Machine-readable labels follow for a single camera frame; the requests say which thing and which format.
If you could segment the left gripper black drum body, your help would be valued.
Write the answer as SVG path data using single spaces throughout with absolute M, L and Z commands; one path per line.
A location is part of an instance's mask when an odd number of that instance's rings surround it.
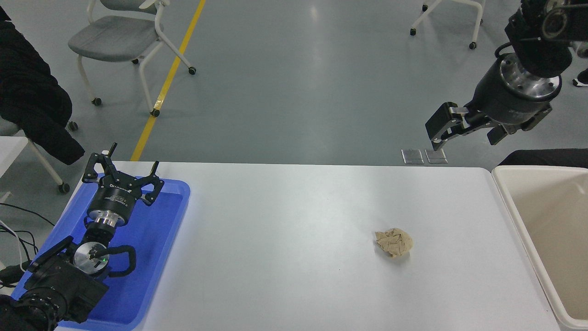
M 104 175 L 99 178 L 97 191 L 88 208 L 88 216 L 97 218 L 98 214 L 113 212 L 118 218 L 130 218 L 141 191 L 137 189 L 136 177 L 120 174 Z

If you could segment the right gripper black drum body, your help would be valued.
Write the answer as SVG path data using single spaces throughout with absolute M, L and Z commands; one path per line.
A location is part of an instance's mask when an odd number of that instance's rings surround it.
M 468 108 L 529 131 L 552 111 L 550 101 L 558 94 L 558 77 L 538 77 L 519 58 L 498 58 L 477 84 Z

